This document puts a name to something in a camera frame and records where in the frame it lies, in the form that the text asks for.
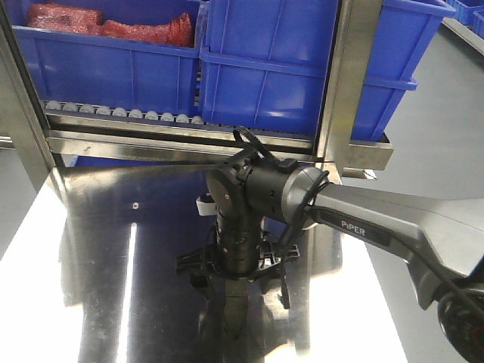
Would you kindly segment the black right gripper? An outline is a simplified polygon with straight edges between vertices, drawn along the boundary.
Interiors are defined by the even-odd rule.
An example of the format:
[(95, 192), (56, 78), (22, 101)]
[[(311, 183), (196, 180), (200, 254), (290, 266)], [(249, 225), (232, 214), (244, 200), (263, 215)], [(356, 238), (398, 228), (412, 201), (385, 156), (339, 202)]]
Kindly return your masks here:
[(280, 302), (290, 309), (283, 262), (299, 258), (296, 244), (285, 246), (268, 239), (260, 214), (229, 219), (218, 214), (203, 247), (176, 258), (176, 271), (191, 273), (191, 286), (206, 300), (214, 298), (212, 275), (228, 280), (279, 278)]

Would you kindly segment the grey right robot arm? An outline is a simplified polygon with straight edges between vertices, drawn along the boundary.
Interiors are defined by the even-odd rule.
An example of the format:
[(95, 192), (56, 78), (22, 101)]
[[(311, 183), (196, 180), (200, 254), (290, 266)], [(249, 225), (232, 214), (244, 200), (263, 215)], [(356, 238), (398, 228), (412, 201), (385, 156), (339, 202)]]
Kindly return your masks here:
[(295, 160), (232, 157), (208, 171), (213, 241), (177, 259), (210, 296), (210, 278), (284, 278), (306, 227), (326, 225), (402, 259), (422, 309), (468, 362), (483, 360), (483, 201), (414, 197), (330, 182)]

